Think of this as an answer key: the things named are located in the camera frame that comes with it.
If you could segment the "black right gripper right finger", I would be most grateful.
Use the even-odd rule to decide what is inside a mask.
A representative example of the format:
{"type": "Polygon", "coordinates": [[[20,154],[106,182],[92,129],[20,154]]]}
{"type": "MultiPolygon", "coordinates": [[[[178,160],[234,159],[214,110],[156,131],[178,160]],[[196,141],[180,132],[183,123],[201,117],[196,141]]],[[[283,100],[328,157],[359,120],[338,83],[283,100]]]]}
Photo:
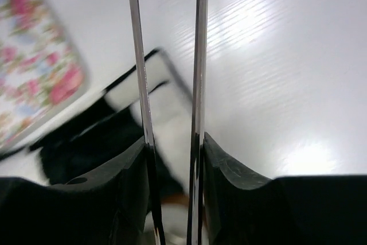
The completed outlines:
{"type": "Polygon", "coordinates": [[[210,244],[365,244],[366,177],[269,179],[204,138],[210,244]]]}

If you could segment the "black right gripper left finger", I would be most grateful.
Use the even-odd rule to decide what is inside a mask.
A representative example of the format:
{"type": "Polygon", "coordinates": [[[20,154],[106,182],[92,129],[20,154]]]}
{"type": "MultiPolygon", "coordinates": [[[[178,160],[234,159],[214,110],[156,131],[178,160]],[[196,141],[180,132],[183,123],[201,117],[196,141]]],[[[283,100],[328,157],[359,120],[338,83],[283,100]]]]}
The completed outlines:
{"type": "Polygon", "coordinates": [[[2,244],[136,244],[149,183],[144,141],[66,184],[1,179],[2,244]]]}

